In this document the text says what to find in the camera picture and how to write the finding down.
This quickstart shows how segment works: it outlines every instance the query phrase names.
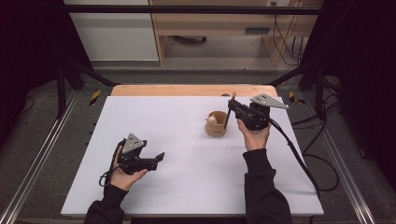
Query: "white table surface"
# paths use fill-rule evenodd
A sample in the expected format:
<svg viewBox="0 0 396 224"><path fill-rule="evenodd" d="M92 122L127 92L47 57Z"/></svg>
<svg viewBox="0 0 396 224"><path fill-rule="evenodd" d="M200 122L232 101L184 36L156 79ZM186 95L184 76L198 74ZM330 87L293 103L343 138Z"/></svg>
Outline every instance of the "white table surface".
<svg viewBox="0 0 396 224"><path fill-rule="evenodd" d="M205 132L207 115L227 112L229 97L109 96L91 142L67 195L62 214L85 216L91 203L103 198L99 176L107 171L119 141L133 133L148 140L141 158L165 152L156 171L135 183L121 208L134 217L234 217L245 214L242 154L246 151L234 113L227 133ZM248 97L237 97L248 105ZM274 119L300 153L287 111L271 108ZM276 169L276 187L294 216L322 215L315 189L294 158L285 138L274 127L267 144Z"/></svg>

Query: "table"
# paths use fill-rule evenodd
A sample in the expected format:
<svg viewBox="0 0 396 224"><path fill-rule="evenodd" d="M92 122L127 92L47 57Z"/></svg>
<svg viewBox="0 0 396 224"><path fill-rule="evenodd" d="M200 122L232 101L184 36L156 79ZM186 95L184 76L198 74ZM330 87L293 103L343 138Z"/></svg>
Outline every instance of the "table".
<svg viewBox="0 0 396 224"><path fill-rule="evenodd" d="M321 7L323 0L149 0L152 6L235 6L270 7L271 2L278 7ZM273 66L279 64L287 49L285 41L289 37L309 37L318 16L278 15L275 28L274 15L227 15L227 14L161 14L152 13L154 34L157 42L160 64L164 64L167 37L172 35L209 36L261 36Z"/></svg>
<svg viewBox="0 0 396 224"><path fill-rule="evenodd" d="M221 138L205 133L205 116L227 110L229 97L249 103L249 97L266 93L270 86L251 85L120 85L106 99L91 142L62 210L63 215L84 216L91 202L103 197L99 176L108 169L116 144L129 132L148 140L142 158L165 152L157 171L133 185L121 207L133 217L241 217L245 214L243 136L230 117ZM298 148L287 112L272 108ZM277 131L267 147L276 168L276 187L282 191L294 216L322 215L315 189Z"/></svg>

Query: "wooden bowl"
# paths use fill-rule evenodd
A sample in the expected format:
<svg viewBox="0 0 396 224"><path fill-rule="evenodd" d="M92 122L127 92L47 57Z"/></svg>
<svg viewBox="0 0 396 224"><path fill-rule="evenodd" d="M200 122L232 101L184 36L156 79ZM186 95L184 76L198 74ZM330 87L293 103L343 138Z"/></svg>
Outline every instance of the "wooden bowl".
<svg viewBox="0 0 396 224"><path fill-rule="evenodd" d="M217 123L211 123L207 118L215 116ZM224 129L225 120L227 119L227 114L222 111L212 111L206 118L205 130L206 133L212 137L222 137L227 133L227 128Z"/></svg>

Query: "human hand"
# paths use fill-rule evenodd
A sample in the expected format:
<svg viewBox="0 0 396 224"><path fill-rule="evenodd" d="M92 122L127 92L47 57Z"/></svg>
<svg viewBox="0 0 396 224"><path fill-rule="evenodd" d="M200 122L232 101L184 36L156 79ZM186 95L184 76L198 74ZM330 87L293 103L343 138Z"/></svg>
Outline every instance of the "human hand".
<svg viewBox="0 0 396 224"><path fill-rule="evenodd" d="M116 158L119 157L122 147L117 151ZM114 161L114 166L117 166L117 160ZM139 179L141 179L149 170L144 169L134 175L125 174L121 168L117 168L113 171L110 177L110 184L125 191L128 191L131 186Z"/></svg>
<svg viewBox="0 0 396 224"><path fill-rule="evenodd" d="M241 119L238 119L236 122L238 124L238 129L244 135L247 151L261 149L267 146L271 124L268 124L268 127L260 131L251 131L245 126Z"/></svg>

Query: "metal rail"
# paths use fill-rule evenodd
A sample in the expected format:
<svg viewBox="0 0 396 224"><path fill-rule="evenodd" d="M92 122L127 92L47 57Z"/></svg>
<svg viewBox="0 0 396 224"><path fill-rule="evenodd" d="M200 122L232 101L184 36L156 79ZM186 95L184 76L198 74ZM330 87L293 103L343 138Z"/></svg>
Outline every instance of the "metal rail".
<svg viewBox="0 0 396 224"><path fill-rule="evenodd" d="M55 145L55 142L58 139L58 136L61 133L61 130L63 129L64 124L66 123L67 118L69 117L77 98L78 91L72 91L69 96L67 108L64 111L64 114L59 119L56 119L51 131L49 132L49 135L47 136L47 139L44 141L44 144L38 151L35 160L33 161L25 178L22 180L17 192L15 193L11 202L8 204L6 210L0 216L1 224L14 223L18 213L21 211L24 202L26 201L30 191L32 190L33 185L35 184L35 181L37 180L38 175L40 174L40 171L47 160L48 155L50 154L53 146Z"/></svg>
<svg viewBox="0 0 396 224"><path fill-rule="evenodd" d="M322 7L43 5L42 8L66 11L69 13L321 15L339 12L339 10L336 9Z"/></svg>
<svg viewBox="0 0 396 224"><path fill-rule="evenodd" d="M316 111L315 108L313 107L314 100L312 99L312 95L304 93L304 98L307 99L310 109L315 114ZM328 146L327 149L330 158L332 159L332 163L340 175L341 183L344 186L346 195L348 196L359 221L361 222L361 224L375 224L375 220L370 211L370 208L368 207L366 201L361 195L361 191L359 190L358 185L353 179L352 174L349 172L346 163L341 157L341 154L338 151L338 148L335 145L334 141L332 140L332 136L330 135L326 127L323 130L323 137L324 137L323 140L324 143Z"/></svg>

